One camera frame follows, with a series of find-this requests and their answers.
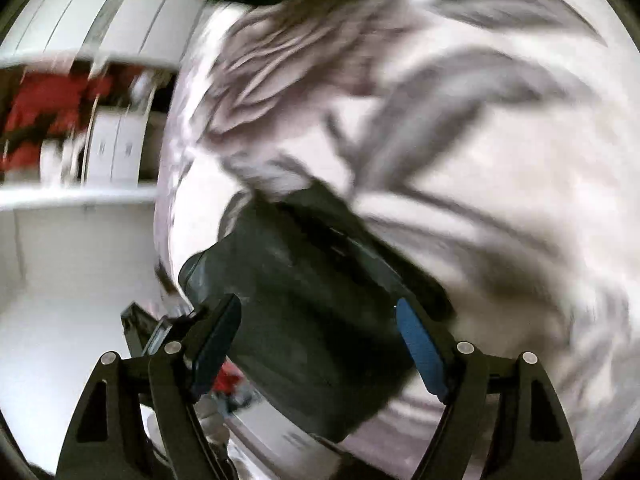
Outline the black leather jacket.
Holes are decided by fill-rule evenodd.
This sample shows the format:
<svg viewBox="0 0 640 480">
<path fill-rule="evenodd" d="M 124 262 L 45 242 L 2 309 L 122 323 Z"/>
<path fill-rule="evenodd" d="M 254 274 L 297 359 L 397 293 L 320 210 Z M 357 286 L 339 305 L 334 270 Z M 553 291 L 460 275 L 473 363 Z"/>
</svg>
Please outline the black leather jacket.
<svg viewBox="0 0 640 480">
<path fill-rule="evenodd" d="M 434 278 L 370 234 L 321 183 L 270 200 L 240 191 L 213 246 L 186 260 L 194 306 L 237 296 L 230 360 L 308 434 L 338 442 L 379 411 L 412 371 L 395 307 L 416 300 L 446 322 Z"/>
</svg>

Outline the red clothes in wardrobe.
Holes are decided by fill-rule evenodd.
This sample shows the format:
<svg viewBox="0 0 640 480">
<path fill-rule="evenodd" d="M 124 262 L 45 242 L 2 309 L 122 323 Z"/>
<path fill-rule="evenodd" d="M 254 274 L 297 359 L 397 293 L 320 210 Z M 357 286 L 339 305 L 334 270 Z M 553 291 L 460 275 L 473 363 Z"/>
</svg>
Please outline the red clothes in wardrobe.
<svg viewBox="0 0 640 480">
<path fill-rule="evenodd" d="M 25 72 L 1 105 L 1 171 L 36 168 L 44 142 L 79 138 L 93 105 L 127 102 L 142 73 L 140 65 L 116 63 L 93 75 L 87 61 L 66 73 Z"/>
</svg>

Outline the white drawer unit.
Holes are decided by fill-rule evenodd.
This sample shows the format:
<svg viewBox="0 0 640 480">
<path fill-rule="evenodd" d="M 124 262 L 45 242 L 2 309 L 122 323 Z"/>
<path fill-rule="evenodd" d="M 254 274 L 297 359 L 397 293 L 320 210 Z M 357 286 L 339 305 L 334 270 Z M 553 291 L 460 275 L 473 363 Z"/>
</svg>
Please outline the white drawer unit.
<svg viewBox="0 0 640 480">
<path fill-rule="evenodd" d="M 147 124 L 142 113 L 99 107 L 89 131 L 85 184 L 137 185 Z"/>
</svg>

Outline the floral grey white bedspread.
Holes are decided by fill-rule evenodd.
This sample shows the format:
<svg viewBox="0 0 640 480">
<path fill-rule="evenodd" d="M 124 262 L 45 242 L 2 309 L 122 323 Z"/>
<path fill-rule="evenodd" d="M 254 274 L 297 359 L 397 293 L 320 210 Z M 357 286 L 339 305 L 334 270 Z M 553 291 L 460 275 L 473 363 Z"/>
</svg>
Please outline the floral grey white bedspread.
<svg viewBox="0 0 640 480">
<path fill-rule="evenodd" d="M 172 98 L 155 208 L 160 262 L 188 305 L 179 272 L 216 243 L 235 193 L 277 200 L 314 183 L 442 286 L 454 314 L 439 323 L 454 340 L 538 356 L 581 479 L 628 476 L 639 14 L 627 0 L 208 0 Z M 414 361 L 338 442 L 258 394 L 232 434 L 291 479 L 341 477 L 348 462 L 358 479 L 408 479 L 445 411 Z"/>
</svg>

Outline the white wardrobe with shelves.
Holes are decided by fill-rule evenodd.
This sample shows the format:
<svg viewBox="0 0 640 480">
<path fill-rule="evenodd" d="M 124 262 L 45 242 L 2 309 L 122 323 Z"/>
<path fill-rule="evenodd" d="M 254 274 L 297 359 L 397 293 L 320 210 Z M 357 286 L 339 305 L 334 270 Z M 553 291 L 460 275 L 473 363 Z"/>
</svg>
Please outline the white wardrobe with shelves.
<svg viewBox="0 0 640 480">
<path fill-rule="evenodd" d="M 206 0 L 8 0 L 1 11 L 1 298 L 28 210 L 141 207 Z"/>
</svg>

